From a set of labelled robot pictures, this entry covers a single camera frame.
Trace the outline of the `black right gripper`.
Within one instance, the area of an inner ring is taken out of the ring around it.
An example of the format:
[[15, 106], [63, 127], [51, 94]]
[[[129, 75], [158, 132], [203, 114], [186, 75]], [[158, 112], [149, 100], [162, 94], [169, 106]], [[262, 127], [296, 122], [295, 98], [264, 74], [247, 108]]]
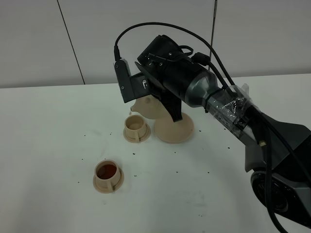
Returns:
[[181, 105], [190, 83], [202, 72], [202, 66], [193, 62], [171, 38], [157, 36], [138, 56], [137, 66], [153, 85], [163, 92], [160, 102], [172, 117], [181, 121]]

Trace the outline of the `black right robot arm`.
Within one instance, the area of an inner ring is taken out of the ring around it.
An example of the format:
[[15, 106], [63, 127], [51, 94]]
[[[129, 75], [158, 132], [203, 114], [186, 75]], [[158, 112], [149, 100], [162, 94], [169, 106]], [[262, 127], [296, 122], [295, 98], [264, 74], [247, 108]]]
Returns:
[[136, 66], [143, 85], [168, 111], [182, 120], [181, 104], [203, 107], [245, 145], [245, 170], [251, 186], [267, 208], [274, 226], [284, 232], [280, 215], [311, 225], [311, 132], [300, 124], [277, 121], [261, 112], [245, 91], [225, 82], [210, 58], [157, 36], [140, 54]]

